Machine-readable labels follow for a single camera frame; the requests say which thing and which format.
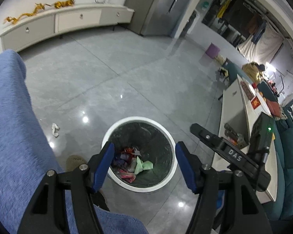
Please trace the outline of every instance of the drawer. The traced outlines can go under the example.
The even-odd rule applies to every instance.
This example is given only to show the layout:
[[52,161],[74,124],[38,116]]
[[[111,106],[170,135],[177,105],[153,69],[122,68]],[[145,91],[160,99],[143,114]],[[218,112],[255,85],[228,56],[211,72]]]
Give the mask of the drawer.
[[99,25],[101,9],[85,9],[56,14],[55,32]]
[[119,23],[130,23],[132,15],[133,15],[133,11],[128,11],[128,10],[119,11],[118,22]]
[[2,36],[4,48],[19,51],[54,33],[54,16],[49,15],[16,27]]
[[104,8],[100,18],[100,25],[116,25],[117,23],[130,23],[133,12],[122,8]]

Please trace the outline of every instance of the blue gripper pad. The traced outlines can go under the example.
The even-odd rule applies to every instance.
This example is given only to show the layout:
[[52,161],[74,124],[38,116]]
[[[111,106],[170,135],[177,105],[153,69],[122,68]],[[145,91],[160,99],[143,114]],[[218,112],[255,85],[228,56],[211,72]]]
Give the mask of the blue gripper pad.
[[182,175],[186,181],[187,187],[191,189],[193,193],[197,193],[197,185],[195,182],[195,172],[189,162],[189,160],[191,161],[191,158],[197,157],[197,156],[190,154],[183,142],[178,142],[176,144],[175,152],[176,152],[178,164],[180,166]]
[[114,144],[107,142],[99,154],[101,161],[99,162],[97,169],[94,172],[94,182],[92,188],[95,192],[97,192],[102,187],[107,171],[113,161],[114,154]]

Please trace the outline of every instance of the yellow clothing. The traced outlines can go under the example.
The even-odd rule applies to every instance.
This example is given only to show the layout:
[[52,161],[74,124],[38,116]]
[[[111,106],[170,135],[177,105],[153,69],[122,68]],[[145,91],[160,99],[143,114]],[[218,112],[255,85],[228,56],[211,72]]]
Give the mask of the yellow clothing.
[[223,15],[224,15],[224,13],[225,13],[226,9],[228,8],[229,3],[230,3],[231,1],[232,1],[232,0],[226,0],[226,1],[224,2],[224,4],[222,5],[222,7],[220,8],[220,10],[219,10],[219,12],[218,12],[218,14],[217,14],[217,17],[218,17],[218,18],[222,18],[222,17],[223,17]]
[[248,77],[253,81],[253,83],[256,83],[258,85],[262,79],[262,73],[258,70],[256,65],[252,63],[247,63],[242,66],[242,70],[245,72],[245,74],[248,75]]

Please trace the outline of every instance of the teal sofa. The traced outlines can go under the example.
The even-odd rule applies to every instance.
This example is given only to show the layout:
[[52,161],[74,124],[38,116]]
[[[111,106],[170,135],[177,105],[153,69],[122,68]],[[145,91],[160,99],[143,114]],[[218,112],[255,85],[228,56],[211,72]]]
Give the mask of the teal sofa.
[[[251,79],[236,64],[226,61],[223,67],[228,70],[230,84],[236,80],[237,75],[252,83]],[[265,98],[277,102],[276,97],[265,82],[261,82],[257,87]],[[288,119],[274,123],[276,137],[274,145],[278,172],[277,199],[275,202],[263,204],[272,227],[276,222],[285,222],[293,217],[293,121],[288,110],[286,108],[283,110]]]

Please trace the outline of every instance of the trash can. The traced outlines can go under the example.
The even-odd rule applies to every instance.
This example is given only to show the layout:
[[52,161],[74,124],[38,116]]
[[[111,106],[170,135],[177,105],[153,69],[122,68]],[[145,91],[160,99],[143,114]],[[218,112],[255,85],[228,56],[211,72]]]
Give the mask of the trash can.
[[107,141],[114,143],[115,152],[136,147],[143,162],[153,163],[152,170],[137,174],[132,183],[116,175],[110,166],[108,175],[121,187],[134,192],[151,192],[167,184],[177,168],[175,142],[170,133],[159,123],[145,117],[127,117],[114,123],[106,132],[102,147]]
[[219,55],[219,52],[220,52],[220,48],[218,48],[216,45],[211,43],[205,53],[210,58],[214,59],[217,55]]

